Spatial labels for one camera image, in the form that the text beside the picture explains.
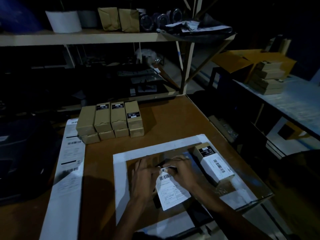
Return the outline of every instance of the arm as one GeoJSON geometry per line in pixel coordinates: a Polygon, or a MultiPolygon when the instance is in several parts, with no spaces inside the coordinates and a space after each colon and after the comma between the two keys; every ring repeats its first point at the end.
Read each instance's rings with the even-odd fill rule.
{"type": "Polygon", "coordinates": [[[132,170],[132,192],[130,200],[116,227],[112,239],[132,239],[136,223],[143,213],[159,176],[159,168],[147,168],[146,157],[136,162],[132,170]]]}
{"type": "Polygon", "coordinates": [[[177,168],[177,171],[169,168],[168,173],[208,209],[229,240],[270,239],[269,236],[252,225],[239,212],[233,210],[219,197],[200,186],[197,182],[196,175],[191,168],[190,160],[186,159],[184,156],[174,157],[163,165],[163,167],[168,166],[177,168]]]}

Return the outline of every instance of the box with shipping label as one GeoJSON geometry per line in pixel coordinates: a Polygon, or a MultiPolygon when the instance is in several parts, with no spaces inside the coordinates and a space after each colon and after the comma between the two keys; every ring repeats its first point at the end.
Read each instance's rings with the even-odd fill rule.
{"type": "Polygon", "coordinates": [[[93,135],[88,135],[88,136],[82,136],[81,139],[84,144],[92,144],[92,143],[100,142],[98,133],[95,133],[93,135]]]}
{"type": "Polygon", "coordinates": [[[138,128],[138,129],[131,129],[130,130],[130,137],[138,137],[138,136],[143,136],[144,135],[144,128],[138,128]]]}
{"type": "Polygon", "coordinates": [[[96,133],[96,130],[94,129],[95,114],[95,106],[82,107],[77,125],[75,127],[79,136],[93,135],[96,133]]]}
{"type": "Polygon", "coordinates": [[[282,128],[279,130],[278,134],[285,140],[297,140],[301,138],[310,137],[310,135],[304,130],[300,129],[298,126],[290,121],[287,121],[282,128]]]}
{"type": "Polygon", "coordinates": [[[261,86],[259,86],[257,83],[254,82],[254,80],[250,80],[248,85],[256,90],[257,92],[261,93],[262,95],[271,95],[271,94],[280,94],[283,92],[283,87],[282,88],[275,88],[275,89],[265,89],[261,86]]]}
{"type": "Polygon", "coordinates": [[[119,17],[123,32],[140,32],[138,10],[119,8],[119,17]]]}
{"type": "Polygon", "coordinates": [[[137,101],[125,103],[125,112],[127,114],[127,122],[130,130],[142,128],[142,117],[137,101]]]}
{"type": "Polygon", "coordinates": [[[199,159],[201,166],[215,183],[218,184],[221,180],[234,175],[234,172],[208,142],[195,146],[193,154],[199,159]]]}
{"type": "Polygon", "coordinates": [[[256,84],[258,84],[260,87],[264,88],[264,89],[279,89],[279,88],[283,88],[284,86],[284,81],[280,80],[280,79],[262,79],[260,77],[258,77],[257,74],[253,74],[252,81],[254,81],[256,84]]]}
{"type": "Polygon", "coordinates": [[[116,7],[99,7],[98,13],[105,31],[114,31],[121,28],[118,8],[116,7]]]}
{"type": "Polygon", "coordinates": [[[274,78],[282,78],[283,75],[285,74],[285,71],[280,69],[265,70],[265,71],[260,71],[258,69],[255,69],[254,74],[258,75],[258,77],[261,77],[263,79],[274,79],[274,78]]]}
{"type": "Polygon", "coordinates": [[[110,123],[110,103],[97,104],[94,128],[98,133],[112,131],[110,123]]]}
{"type": "Polygon", "coordinates": [[[262,61],[281,62],[280,69],[284,71],[283,78],[291,72],[295,60],[292,60],[279,52],[263,52],[261,49],[229,50],[214,56],[211,61],[226,70],[240,82],[248,83],[253,70],[262,61]]]}
{"type": "Polygon", "coordinates": [[[264,60],[256,65],[256,69],[260,71],[280,69],[282,62],[264,60]]]}
{"type": "Polygon", "coordinates": [[[113,132],[113,130],[101,132],[99,133],[99,137],[100,137],[100,140],[107,140],[107,139],[115,138],[115,133],[113,132]]]}
{"type": "Polygon", "coordinates": [[[114,134],[116,137],[123,137],[123,136],[129,136],[129,129],[116,129],[114,131],[114,134]]]}
{"type": "Polygon", "coordinates": [[[113,130],[128,128],[124,102],[111,103],[111,126],[113,130]]]}

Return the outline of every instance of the person's left hand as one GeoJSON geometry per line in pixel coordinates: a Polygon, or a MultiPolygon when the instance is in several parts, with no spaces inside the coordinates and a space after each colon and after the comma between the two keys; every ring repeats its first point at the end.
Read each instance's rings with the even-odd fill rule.
{"type": "Polygon", "coordinates": [[[136,162],[135,169],[132,169],[132,192],[133,199],[147,203],[150,199],[156,180],[159,176],[160,169],[158,167],[147,168],[147,158],[143,157],[136,162]]]}

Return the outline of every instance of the black sticker on box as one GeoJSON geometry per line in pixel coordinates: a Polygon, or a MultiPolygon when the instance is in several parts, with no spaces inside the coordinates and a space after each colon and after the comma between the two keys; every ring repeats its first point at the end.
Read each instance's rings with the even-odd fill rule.
{"type": "Polygon", "coordinates": [[[214,150],[211,148],[211,146],[206,146],[204,148],[199,149],[199,152],[203,157],[209,156],[211,154],[215,154],[214,150]]]}
{"type": "Polygon", "coordinates": [[[108,109],[108,108],[109,108],[109,104],[97,105],[97,111],[102,109],[108,109]]]}
{"type": "Polygon", "coordinates": [[[112,105],[112,108],[111,109],[121,109],[121,108],[124,108],[124,104],[114,104],[112,105]]]}
{"type": "Polygon", "coordinates": [[[135,118],[135,117],[140,117],[140,112],[127,113],[127,117],[128,117],[128,119],[135,118]]]}

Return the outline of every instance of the black machine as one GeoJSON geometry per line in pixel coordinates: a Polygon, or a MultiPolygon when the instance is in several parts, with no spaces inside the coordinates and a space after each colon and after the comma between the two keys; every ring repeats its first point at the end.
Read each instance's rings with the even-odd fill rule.
{"type": "Polygon", "coordinates": [[[47,190],[60,146],[50,122],[36,116],[0,123],[0,205],[47,190]]]}

